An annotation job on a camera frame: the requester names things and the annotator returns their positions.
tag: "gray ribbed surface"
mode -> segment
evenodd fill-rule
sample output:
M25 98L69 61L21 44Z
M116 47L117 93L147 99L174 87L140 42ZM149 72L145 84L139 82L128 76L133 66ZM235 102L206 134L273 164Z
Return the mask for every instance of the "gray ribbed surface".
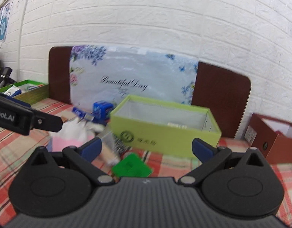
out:
M172 178L122 178L99 188L81 209L58 218L20 214L7 228L285 228L274 217L242 221L207 207L193 188Z

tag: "brown box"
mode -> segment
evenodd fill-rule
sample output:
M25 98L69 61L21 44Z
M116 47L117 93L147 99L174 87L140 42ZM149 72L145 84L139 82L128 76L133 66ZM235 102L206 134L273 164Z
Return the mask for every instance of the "brown box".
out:
M253 113L244 138L270 164L292 163L292 123Z

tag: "green open box with items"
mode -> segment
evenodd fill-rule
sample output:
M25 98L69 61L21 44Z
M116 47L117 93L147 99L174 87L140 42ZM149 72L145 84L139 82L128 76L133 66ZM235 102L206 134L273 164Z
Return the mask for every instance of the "green open box with items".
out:
M42 101L46 98L49 98L49 85L42 83L42 82L38 82L38 81L32 81L32 80L20 81L20 82L14 83L12 85L8 85L8 86L5 86L3 88L0 88L0 93L4 93L13 85L16 87L20 87L20 86L23 86L26 84L31 84L31 85L35 85L35 86L42 85L42 86L37 87L35 89L32 89L30 91L27 91L25 93L21 93L19 95L16 95L16 96L14 96L15 99L18 99L18 100L26 102L30 105L33 105L39 101Z
M135 95L110 113L109 126L127 146L188 158L194 138L216 147L221 137L209 108Z

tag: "white brick wall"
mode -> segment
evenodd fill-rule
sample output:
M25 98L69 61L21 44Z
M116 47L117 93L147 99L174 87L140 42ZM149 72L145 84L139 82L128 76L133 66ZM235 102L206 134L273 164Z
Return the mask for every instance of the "white brick wall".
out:
M292 121L292 0L14 1L0 57L19 79L46 81L56 45L159 48L250 78L237 137L253 112Z

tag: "plaid tablecloth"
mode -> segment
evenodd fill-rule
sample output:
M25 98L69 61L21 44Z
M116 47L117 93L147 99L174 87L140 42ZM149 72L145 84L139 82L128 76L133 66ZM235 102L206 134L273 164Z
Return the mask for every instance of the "plaid tablecloth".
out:
M68 119L74 118L71 105L67 105L52 99L43 100L35 105L35 109ZM48 133L34 129L29 136L22 136L0 128L0 224L4 225L15 215L15 211L8 198L8 189L20 167L27 160L33 150L49 141ZM227 146L234 152L246 151L248 144L244 141L222 138L220 146ZM198 167L198 159L176 158L153 152L132 149L145 163L153 169L151 176L166 177L174 176L178 179L187 172ZM105 166L98 158L93 164L111 173L110 168ZM282 182L285 189L285 197L277 216L286 224L292 226L292 164L272 165L273 170Z

